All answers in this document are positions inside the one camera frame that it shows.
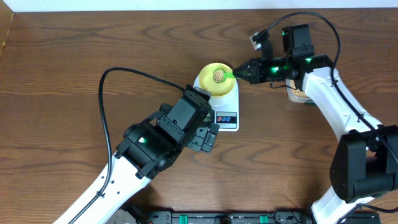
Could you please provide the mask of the yellow bowl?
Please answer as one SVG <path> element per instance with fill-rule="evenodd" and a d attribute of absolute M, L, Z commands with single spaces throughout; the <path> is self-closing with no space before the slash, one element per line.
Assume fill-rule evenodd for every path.
<path fill-rule="evenodd" d="M 233 71 L 223 63 L 208 64 L 199 73 L 199 86 L 200 88 L 209 91 L 212 96 L 224 96 L 233 89 L 236 80 L 234 78 L 227 78 L 222 83 L 216 83 L 213 79 L 213 72 L 217 69 L 222 69 L 225 72 Z"/>

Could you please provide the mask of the green plastic scoop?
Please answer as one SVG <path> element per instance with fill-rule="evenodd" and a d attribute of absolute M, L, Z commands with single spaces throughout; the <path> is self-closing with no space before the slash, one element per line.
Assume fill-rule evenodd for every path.
<path fill-rule="evenodd" d="M 229 78 L 235 78 L 235 76 L 233 75 L 233 72 L 227 72 L 226 70 L 224 70 L 222 68 L 217 68 L 213 72 L 213 81 L 215 83 L 223 83 Z"/>

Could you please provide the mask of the white digital kitchen scale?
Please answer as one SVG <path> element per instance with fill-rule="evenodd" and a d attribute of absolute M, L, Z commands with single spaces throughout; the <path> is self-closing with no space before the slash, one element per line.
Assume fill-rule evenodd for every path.
<path fill-rule="evenodd" d="M 195 79 L 194 87 L 200 87 L 198 76 Z M 228 94 L 211 96 L 209 104 L 215 112 L 214 122 L 220 127 L 220 131 L 232 132 L 239 129 L 239 88 L 237 81 Z"/>

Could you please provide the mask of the clear plastic container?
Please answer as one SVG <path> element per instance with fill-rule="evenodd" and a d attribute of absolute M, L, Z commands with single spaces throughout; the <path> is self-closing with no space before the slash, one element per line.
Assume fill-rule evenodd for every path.
<path fill-rule="evenodd" d="M 285 84 L 289 86 L 287 88 L 287 94 L 291 102 L 303 104 L 313 103 L 313 101 L 303 91 L 296 88 L 293 80 L 286 80 Z"/>

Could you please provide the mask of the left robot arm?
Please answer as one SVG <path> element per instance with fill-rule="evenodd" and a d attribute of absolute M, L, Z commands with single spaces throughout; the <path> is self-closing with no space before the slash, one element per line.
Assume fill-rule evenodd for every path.
<path fill-rule="evenodd" d="M 168 169 L 184 148 L 209 153 L 219 130 L 210 98 L 209 91 L 188 85 L 175 105 L 162 104 L 158 111 L 128 127 L 111 164 L 56 222 L 105 223 L 159 172 Z"/>

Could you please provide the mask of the soybeans in container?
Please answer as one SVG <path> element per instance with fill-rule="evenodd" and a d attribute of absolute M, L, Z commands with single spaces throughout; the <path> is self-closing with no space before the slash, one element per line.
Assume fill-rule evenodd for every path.
<path fill-rule="evenodd" d="M 292 87 L 292 93 L 294 96 L 301 97 L 301 98 L 307 98 L 307 95 L 295 86 L 295 82 L 293 80 L 290 81 L 290 86 Z"/>

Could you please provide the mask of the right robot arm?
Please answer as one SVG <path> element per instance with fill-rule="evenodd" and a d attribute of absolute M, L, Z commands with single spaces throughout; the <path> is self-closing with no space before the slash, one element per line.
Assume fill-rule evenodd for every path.
<path fill-rule="evenodd" d="M 397 190 L 397 126 L 372 117 L 341 81 L 335 62 L 316 55 L 306 24 L 282 29 L 285 57 L 274 57 L 269 33 L 251 36 L 260 58 L 233 70 L 251 84 L 284 80 L 304 92 L 331 126 L 338 147 L 330 167 L 331 186 L 301 223 L 343 223 L 355 210 Z"/>

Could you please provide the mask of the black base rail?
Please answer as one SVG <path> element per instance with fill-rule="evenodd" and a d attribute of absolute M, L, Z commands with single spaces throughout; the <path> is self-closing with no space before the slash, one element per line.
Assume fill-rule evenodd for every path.
<path fill-rule="evenodd" d="M 264 224 L 314 223 L 308 209 L 278 208 L 265 212 L 181 212 L 174 210 L 144 210 L 138 206 L 123 206 L 108 224 Z"/>

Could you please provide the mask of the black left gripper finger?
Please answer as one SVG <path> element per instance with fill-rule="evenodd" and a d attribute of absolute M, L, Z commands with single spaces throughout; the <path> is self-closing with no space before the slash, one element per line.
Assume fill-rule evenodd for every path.
<path fill-rule="evenodd" d="M 206 132 L 205 138 L 201 150 L 206 153 L 210 153 L 215 144 L 215 140 L 219 131 L 219 126 L 217 124 L 211 124 Z"/>
<path fill-rule="evenodd" d="M 196 152 L 208 152 L 209 145 L 205 144 L 207 132 L 208 128 L 198 128 L 187 147 Z"/>

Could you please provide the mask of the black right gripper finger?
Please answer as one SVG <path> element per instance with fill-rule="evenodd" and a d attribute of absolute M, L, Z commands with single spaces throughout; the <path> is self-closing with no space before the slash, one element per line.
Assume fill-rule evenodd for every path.
<path fill-rule="evenodd" d="M 234 75 L 249 75 L 257 73 L 257 59 L 251 58 L 247 62 L 233 69 Z"/>
<path fill-rule="evenodd" d="M 247 74 L 233 73 L 233 75 L 235 78 L 247 81 L 250 84 L 258 84 L 257 75 L 251 75 L 250 73 L 247 73 Z"/>

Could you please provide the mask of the soybeans in bowl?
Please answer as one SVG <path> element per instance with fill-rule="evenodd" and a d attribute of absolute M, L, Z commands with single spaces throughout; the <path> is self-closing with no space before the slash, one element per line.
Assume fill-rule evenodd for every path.
<path fill-rule="evenodd" d="M 224 80 L 224 70 L 223 69 L 216 69 L 213 72 L 213 80 L 216 83 L 221 83 Z"/>

